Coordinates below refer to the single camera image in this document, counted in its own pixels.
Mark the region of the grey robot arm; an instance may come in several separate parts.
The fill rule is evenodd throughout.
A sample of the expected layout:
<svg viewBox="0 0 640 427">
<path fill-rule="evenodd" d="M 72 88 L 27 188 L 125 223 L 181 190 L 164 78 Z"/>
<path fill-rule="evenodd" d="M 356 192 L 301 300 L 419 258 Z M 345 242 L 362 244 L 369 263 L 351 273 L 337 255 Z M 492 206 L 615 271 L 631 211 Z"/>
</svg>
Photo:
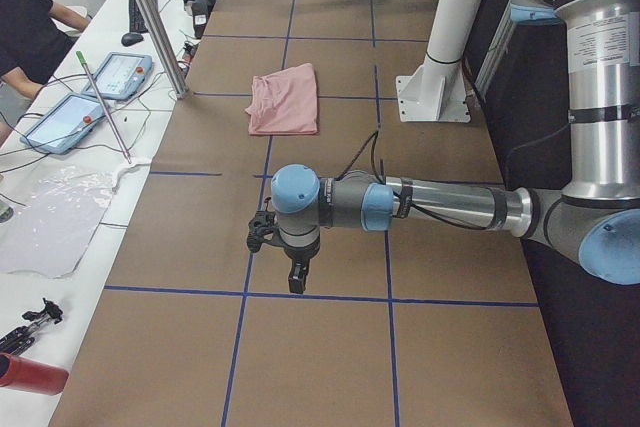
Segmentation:
<svg viewBox="0 0 640 427">
<path fill-rule="evenodd" d="M 253 226 L 291 262 L 288 287 L 306 288 L 320 231 L 385 231 L 396 218 L 427 218 L 536 241 L 619 285 L 639 281 L 639 0 L 511 0 L 519 23 L 563 23 L 567 33 L 570 181 L 559 190 L 516 190 L 310 168 L 280 168 L 273 210 Z"/>
</svg>

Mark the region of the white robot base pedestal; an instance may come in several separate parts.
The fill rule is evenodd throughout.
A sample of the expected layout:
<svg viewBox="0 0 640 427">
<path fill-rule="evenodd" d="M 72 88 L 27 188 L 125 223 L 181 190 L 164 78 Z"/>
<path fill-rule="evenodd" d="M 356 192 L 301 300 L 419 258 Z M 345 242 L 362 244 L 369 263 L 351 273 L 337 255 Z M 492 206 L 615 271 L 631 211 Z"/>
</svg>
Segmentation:
<svg viewBox="0 0 640 427">
<path fill-rule="evenodd" d="M 403 122 L 467 123 L 461 63 L 481 0 L 439 0 L 423 63 L 410 76 L 398 76 L 399 117 Z"/>
</svg>

